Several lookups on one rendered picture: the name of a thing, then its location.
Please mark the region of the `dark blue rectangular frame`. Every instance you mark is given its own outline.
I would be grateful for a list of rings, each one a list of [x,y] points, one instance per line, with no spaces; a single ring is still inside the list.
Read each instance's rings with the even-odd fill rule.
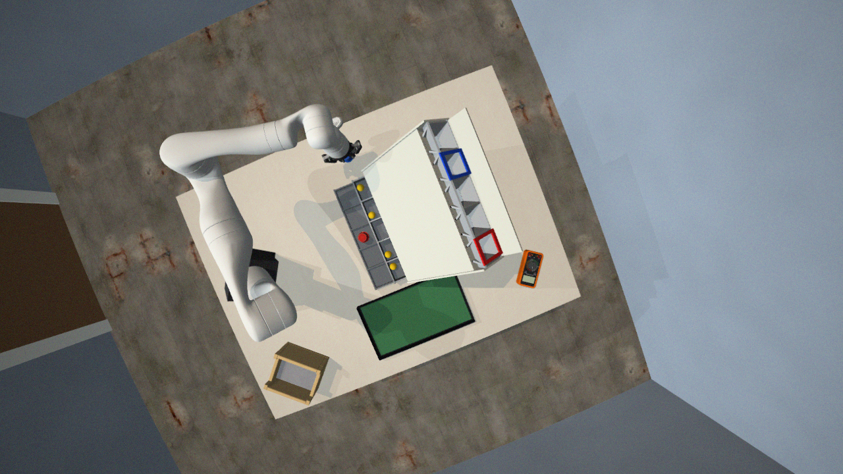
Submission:
[[[460,156],[461,156],[462,162],[463,162],[464,166],[466,166],[466,173],[461,173],[461,174],[452,175],[452,173],[451,173],[451,171],[450,171],[450,168],[449,168],[449,165],[447,164],[447,160],[445,159],[445,155],[446,155],[446,154],[452,154],[452,153],[458,153],[458,152],[460,152]],[[462,148],[457,148],[457,149],[450,150],[450,151],[447,151],[447,152],[440,152],[440,153],[439,153],[439,156],[440,156],[440,158],[441,158],[441,160],[442,160],[442,162],[443,162],[443,165],[445,166],[445,170],[446,170],[446,172],[447,172],[447,175],[448,175],[449,180],[458,179],[458,178],[460,178],[460,177],[462,177],[462,176],[464,176],[464,175],[468,175],[468,174],[471,174],[471,173],[472,173],[472,171],[470,170],[470,168],[469,168],[469,166],[468,166],[468,163],[467,163],[467,160],[466,160],[466,156],[464,156],[464,153],[463,153],[463,151],[462,151]]]

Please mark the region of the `orange digital multimeter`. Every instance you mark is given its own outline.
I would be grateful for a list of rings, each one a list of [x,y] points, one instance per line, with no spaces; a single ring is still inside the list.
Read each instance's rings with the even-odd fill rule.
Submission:
[[[535,288],[544,254],[525,250],[517,276],[517,283],[524,287]]]

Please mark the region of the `open wooden crate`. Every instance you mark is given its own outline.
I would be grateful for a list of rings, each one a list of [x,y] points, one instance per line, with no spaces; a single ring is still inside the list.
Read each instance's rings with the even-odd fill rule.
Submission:
[[[270,380],[278,395],[310,403],[319,389],[328,356],[287,342],[275,353]]]

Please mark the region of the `dark red rectangular frame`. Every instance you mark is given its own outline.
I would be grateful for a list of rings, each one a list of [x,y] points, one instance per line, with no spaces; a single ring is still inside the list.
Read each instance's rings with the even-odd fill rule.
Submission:
[[[493,235],[493,239],[494,239],[494,241],[495,241],[495,243],[496,243],[496,247],[497,247],[497,249],[498,249],[498,253],[497,253],[496,255],[494,255],[494,256],[491,256],[491,257],[489,258],[489,260],[487,260],[487,259],[485,258],[485,256],[484,256],[484,254],[483,254],[483,251],[482,251],[482,248],[481,248],[481,244],[479,243],[479,240],[480,240],[480,239],[483,239],[485,236],[487,236],[487,235],[488,235],[488,234],[490,234],[490,233]],[[494,231],[494,228],[493,228],[493,229],[489,229],[489,231],[487,231],[487,233],[484,233],[484,234],[482,234],[482,235],[479,235],[477,238],[475,238],[475,239],[474,239],[474,241],[475,241],[475,245],[476,245],[476,247],[477,247],[477,251],[478,251],[478,253],[479,253],[479,256],[481,256],[481,260],[482,260],[482,262],[483,262],[483,266],[487,266],[487,264],[488,264],[489,262],[491,262],[491,261],[495,260],[495,259],[497,258],[497,256],[500,256],[500,255],[502,255],[502,254],[503,254],[502,247],[500,246],[500,244],[499,244],[499,242],[498,242],[497,235],[496,235],[496,232]]]

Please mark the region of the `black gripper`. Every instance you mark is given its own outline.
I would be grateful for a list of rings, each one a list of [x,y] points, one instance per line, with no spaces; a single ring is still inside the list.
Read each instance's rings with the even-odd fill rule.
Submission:
[[[335,159],[335,158],[332,158],[332,159],[331,159],[331,157],[330,157],[330,156],[328,156],[328,154],[322,154],[322,158],[324,159],[324,162],[325,162],[325,163],[329,163],[329,164],[335,164],[335,163],[337,162],[337,160],[339,160],[340,162],[345,163],[345,160],[344,160],[344,159],[346,159],[346,158],[348,158],[348,157],[355,159],[355,158],[354,158],[354,157],[355,157],[355,154],[359,154],[359,152],[360,152],[360,150],[361,150],[361,148],[362,148],[362,145],[361,145],[361,143],[360,143],[360,140],[356,140],[356,143],[354,143],[354,144],[353,144],[353,143],[350,143],[349,141],[348,141],[348,143],[349,143],[349,150],[348,150],[347,154],[345,154],[345,156],[344,156],[344,157],[342,157],[342,158],[338,158],[338,159]]]

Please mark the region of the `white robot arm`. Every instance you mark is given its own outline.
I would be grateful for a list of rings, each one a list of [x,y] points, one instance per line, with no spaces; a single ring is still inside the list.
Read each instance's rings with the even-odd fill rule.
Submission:
[[[256,342],[291,327],[297,321],[297,310],[264,268],[249,267],[253,239],[215,156],[268,154],[294,148],[298,131],[304,126],[312,148],[324,149],[331,158],[338,159],[349,150],[348,139],[339,131],[342,125],[340,117],[332,119],[327,106],[313,104],[261,125],[177,133],[161,145],[162,162],[186,175],[198,193],[203,237],[228,284],[245,329]]]

